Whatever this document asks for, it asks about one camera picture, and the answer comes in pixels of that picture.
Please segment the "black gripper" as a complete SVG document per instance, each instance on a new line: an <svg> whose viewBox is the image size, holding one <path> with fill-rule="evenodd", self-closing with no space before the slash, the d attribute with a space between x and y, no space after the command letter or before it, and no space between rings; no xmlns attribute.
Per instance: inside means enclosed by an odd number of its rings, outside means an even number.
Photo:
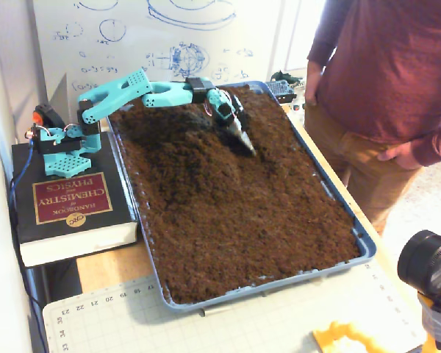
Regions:
<svg viewBox="0 0 441 353"><path fill-rule="evenodd" d="M256 156L256 150L246 133L249 128L248 115L245 113L243 105L237 96L230 96L229 98L232 100L231 102L211 103L215 111L216 123L221 127L229 127L230 133ZM240 122L240 125L234 123L235 118Z"/></svg>

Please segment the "person right hand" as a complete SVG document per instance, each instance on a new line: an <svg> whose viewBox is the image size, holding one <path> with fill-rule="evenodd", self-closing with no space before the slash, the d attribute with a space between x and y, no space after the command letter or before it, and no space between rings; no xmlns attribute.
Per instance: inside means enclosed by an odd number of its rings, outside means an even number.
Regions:
<svg viewBox="0 0 441 353"><path fill-rule="evenodd" d="M320 68L311 68L311 67L307 68L304 98L306 104L310 106L314 106L317 104L316 93L320 78L321 78Z"/></svg>

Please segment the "person left hand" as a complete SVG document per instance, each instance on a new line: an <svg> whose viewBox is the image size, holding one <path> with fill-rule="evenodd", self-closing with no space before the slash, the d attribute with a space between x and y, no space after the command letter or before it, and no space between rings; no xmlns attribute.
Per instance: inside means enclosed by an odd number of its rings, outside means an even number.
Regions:
<svg viewBox="0 0 441 353"><path fill-rule="evenodd" d="M394 160L400 167L406 170L423 167L413 155L412 141L388 147L378 153L377 159L382 162Z"/></svg>

